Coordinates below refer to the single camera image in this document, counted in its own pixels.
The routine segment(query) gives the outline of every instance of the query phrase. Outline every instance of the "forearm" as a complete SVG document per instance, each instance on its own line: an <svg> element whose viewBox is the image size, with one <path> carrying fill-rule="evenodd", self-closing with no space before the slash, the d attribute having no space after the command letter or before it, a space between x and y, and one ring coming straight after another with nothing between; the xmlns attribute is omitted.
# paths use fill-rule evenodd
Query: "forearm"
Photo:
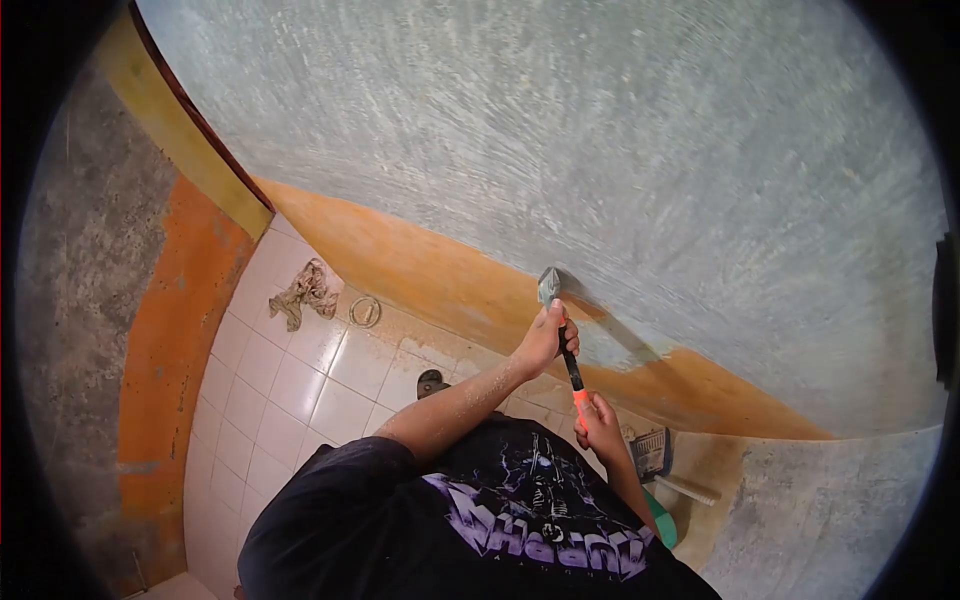
<svg viewBox="0 0 960 600"><path fill-rule="evenodd" d="M464 437L526 381L508 358L455 386L417 400L374 435L397 440L418 461L429 462Z"/></svg>
<svg viewBox="0 0 960 600"><path fill-rule="evenodd" d="M604 468L607 469L607 483L616 492L616 495L620 496L620 499L626 502L627 506L659 538L660 530L657 529L654 515L650 512L650 505L647 504L647 499L643 496L640 479L636 476L636 468L633 461L630 460L630 455L624 451L622 456L617 456L605 462Z"/></svg>

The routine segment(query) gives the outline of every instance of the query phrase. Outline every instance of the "brush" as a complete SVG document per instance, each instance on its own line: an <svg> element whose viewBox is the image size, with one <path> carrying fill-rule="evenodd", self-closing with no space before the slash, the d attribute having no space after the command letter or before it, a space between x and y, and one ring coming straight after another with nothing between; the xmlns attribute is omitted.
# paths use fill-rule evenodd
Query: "brush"
<svg viewBox="0 0 960 600"><path fill-rule="evenodd" d="M656 481L675 492L689 496L697 502L713 506L715 498L696 493L666 478L673 467L673 448L670 446L670 430L664 427L651 431L630 441L630 454L634 458L636 475L640 483Z"/></svg>

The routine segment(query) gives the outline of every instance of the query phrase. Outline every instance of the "hammer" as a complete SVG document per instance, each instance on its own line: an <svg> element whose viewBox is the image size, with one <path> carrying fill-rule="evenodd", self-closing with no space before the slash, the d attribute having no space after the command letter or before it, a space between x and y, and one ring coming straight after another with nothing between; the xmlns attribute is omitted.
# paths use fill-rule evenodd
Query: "hammer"
<svg viewBox="0 0 960 600"><path fill-rule="evenodd" d="M547 268L537 280L537 300L550 309L550 303L554 298L560 295L560 275L553 267ZM566 349L566 323L563 317L560 317L560 329L557 335L560 337L560 352L564 355L566 371L570 373L570 384L573 386L573 404L577 407L578 420L580 425L587 430L587 422L584 420L584 414L580 406L582 402L588 402L587 390L584 389L584 380L580 376L580 368L577 367L577 358L573 352Z"/></svg>

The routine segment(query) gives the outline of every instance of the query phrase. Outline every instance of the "sandal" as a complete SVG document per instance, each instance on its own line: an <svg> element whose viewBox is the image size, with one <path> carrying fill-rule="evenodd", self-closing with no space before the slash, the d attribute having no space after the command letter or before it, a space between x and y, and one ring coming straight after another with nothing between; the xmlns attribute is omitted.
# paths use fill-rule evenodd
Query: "sandal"
<svg viewBox="0 0 960 600"><path fill-rule="evenodd" d="M444 383L444 375L436 369L428 369L417 378L417 400L445 390L450 384Z"/></svg>

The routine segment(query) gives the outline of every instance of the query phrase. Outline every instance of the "orange painted wall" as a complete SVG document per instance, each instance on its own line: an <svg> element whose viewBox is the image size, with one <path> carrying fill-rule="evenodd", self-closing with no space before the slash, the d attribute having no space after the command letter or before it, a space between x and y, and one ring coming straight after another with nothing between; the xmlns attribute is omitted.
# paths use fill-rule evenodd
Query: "orange painted wall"
<svg viewBox="0 0 960 600"><path fill-rule="evenodd" d="M424 321L509 353L540 310L533 277L474 248L358 204L254 179L345 281ZM607 318L602 307L567 300L575 320ZM565 377L559 361L554 368ZM589 365L582 372L590 388L677 429L795 440L832 437L690 349L677 348L629 372Z"/></svg>
<svg viewBox="0 0 960 600"><path fill-rule="evenodd" d="M166 241L128 337L117 462L123 518L156 543L139 557L156 584L186 570L183 475L206 359L253 240L180 176L163 221ZM138 582L133 590L139 589Z"/></svg>

